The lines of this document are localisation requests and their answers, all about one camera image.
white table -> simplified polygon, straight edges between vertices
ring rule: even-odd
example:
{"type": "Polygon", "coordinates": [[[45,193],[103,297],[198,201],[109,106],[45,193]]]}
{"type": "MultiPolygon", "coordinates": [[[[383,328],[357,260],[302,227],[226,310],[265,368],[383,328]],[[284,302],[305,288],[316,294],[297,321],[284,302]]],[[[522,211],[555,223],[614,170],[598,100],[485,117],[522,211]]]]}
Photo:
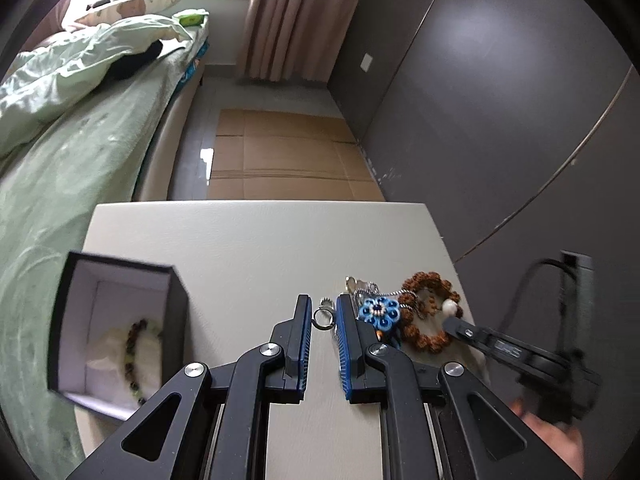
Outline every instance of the white table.
{"type": "MultiPolygon", "coordinates": [[[[99,205],[84,250],[174,265],[190,295],[194,358],[217,366],[268,341],[292,317],[298,294],[344,291],[345,276],[398,290],[418,270],[436,270],[462,296],[440,235],[421,204],[366,202],[157,202],[99,205]]],[[[479,354],[453,343],[441,364],[483,370],[479,354]]],[[[351,406],[329,332],[312,331],[308,384],[299,406],[271,407],[268,479],[382,478],[378,407],[351,406]]],[[[111,426],[76,409],[85,453],[111,426]]]]}

brown bead bracelet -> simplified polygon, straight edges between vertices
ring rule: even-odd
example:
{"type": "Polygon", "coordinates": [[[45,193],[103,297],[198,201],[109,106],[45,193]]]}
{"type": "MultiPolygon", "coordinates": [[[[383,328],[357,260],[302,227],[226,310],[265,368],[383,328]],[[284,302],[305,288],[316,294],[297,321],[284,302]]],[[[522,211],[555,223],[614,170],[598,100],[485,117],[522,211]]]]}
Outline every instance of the brown bead bracelet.
{"type": "Polygon", "coordinates": [[[135,359],[136,359],[136,342],[141,332],[147,330],[152,335],[160,338],[162,333],[153,321],[147,319],[141,319],[139,322],[131,325],[129,335],[127,336],[127,343],[125,346],[124,354],[124,378],[129,383],[129,391],[131,395],[136,399],[139,406],[142,406],[146,399],[142,395],[138,378],[136,377],[135,359]]]}
{"type": "Polygon", "coordinates": [[[410,290],[413,294],[405,292],[398,297],[398,303],[400,303],[400,332],[402,339],[411,343],[415,349],[419,351],[428,351],[432,354],[438,354],[442,352],[450,343],[451,337],[449,334],[440,330],[434,336],[428,336],[420,333],[420,329],[414,325],[414,313],[412,309],[415,309],[420,314],[433,316],[439,309],[436,300],[433,296],[430,296],[427,303],[425,303],[418,296],[418,292],[427,289],[432,294],[435,294],[444,301],[451,300],[456,303],[456,317],[462,317],[462,307],[458,305],[460,301],[460,295],[451,290],[451,282],[441,279],[437,272],[416,272],[408,280],[405,280],[402,284],[404,290],[410,290]]]}

white bead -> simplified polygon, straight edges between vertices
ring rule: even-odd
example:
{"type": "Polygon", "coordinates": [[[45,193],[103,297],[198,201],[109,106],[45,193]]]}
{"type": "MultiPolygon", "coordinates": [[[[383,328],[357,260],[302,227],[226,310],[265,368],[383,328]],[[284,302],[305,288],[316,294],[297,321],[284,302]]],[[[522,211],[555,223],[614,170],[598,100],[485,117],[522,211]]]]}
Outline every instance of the white bead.
{"type": "Polygon", "coordinates": [[[453,317],[458,311],[458,304],[453,300],[444,300],[442,302],[442,313],[447,317],[453,317]]]}

open jewelry box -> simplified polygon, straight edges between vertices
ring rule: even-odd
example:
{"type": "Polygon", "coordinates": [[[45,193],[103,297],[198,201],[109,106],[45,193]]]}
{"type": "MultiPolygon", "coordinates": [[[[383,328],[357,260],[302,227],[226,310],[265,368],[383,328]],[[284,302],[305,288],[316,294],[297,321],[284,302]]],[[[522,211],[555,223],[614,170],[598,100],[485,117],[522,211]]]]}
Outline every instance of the open jewelry box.
{"type": "Polygon", "coordinates": [[[145,394],[151,395],[184,365],[188,306],[171,266],[71,251],[51,317],[49,390],[93,412],[128,419],[138,403],[124,373],[127,333],[140,320],[161,330],[145,336],[146,346],[142,335],[134,343],[136,354],[146,352],[132,361],[137,376],[146,375],[145,394]]]}

cardboard sheet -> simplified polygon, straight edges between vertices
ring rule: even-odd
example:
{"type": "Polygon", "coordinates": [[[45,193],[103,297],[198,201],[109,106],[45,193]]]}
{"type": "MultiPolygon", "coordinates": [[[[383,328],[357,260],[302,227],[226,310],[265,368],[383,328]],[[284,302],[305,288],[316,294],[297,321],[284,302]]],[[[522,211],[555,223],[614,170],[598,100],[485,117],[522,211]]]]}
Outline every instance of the cardboard sheet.
{"type": "Polygon", "coordinates": [[[344,119],[222,110],[208,198],[384,202],[344,119]]]}

